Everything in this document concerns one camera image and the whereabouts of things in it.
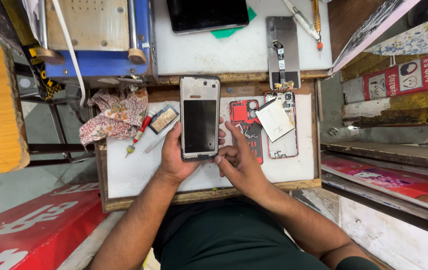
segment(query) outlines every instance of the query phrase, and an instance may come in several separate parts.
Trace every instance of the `man's right hand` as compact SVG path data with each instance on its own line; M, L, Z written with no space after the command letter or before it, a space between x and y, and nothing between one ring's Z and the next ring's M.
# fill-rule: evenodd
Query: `man's right hand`
M264 176L256 156L250 150L246 137L230 122L225 127L237 140L237 146L224 146L214 158L219 175L226 176L242 194L259 200L267 189L273 187Z

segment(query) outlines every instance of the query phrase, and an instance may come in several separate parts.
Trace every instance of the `red banner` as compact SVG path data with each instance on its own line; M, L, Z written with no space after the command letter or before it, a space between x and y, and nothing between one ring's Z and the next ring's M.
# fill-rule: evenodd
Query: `red banner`
M107 217L98 183L65 185L0 214L0 269L57 269Z
M428 56L365 75L363 83L366 101L428 91Z

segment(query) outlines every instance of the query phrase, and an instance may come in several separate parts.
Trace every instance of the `poster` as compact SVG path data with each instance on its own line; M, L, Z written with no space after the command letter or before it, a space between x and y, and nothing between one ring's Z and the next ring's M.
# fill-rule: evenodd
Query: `poster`
M428 175L379 168L333 156L322 158L322 169L418 205L428 204Z
M428 56L365 75L363 83L366 101L428 91Z

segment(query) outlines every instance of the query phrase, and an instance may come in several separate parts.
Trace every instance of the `smartphone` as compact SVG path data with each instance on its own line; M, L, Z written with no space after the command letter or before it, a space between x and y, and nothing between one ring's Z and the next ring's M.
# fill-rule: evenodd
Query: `smartphone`
M219 140L221 80L217 76L181 76L181 158L213 159Z
M299 148L297 145L297 123L294 91L267 92L264 95L264 101L266 103L273 99L278 99L281 102L284 112L289 117L289 120L294 126L294 129L281 138L277 139L275 142L271 142L268 137L267 148L269 150L269 158L285 159L296 157L299 154Z
M259 108L259 103L257 100L239 100L232 101L229 103L229 114L231 123L243 134L251 129L254 122L260 124L259 119L256 116L255 111ZM264 163L262 157L262 140L260 138L260 131L252 134L251 136L246 136L247 143L249 144L250 150L256 155L257 161L259 164ZM234 146L237 146L237 140L232 136L232 143Z
M187 34L249 24L246 0L168 0L172 31Z

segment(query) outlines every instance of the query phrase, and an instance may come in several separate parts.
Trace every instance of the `black phone screen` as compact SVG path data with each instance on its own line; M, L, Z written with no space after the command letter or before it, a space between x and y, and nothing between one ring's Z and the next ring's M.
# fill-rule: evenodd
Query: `black phone screen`
M185 100L184 152L199 153L215 150L216 108L215 100Z
M249 24L246 0L168 0L168 8L175 33Z

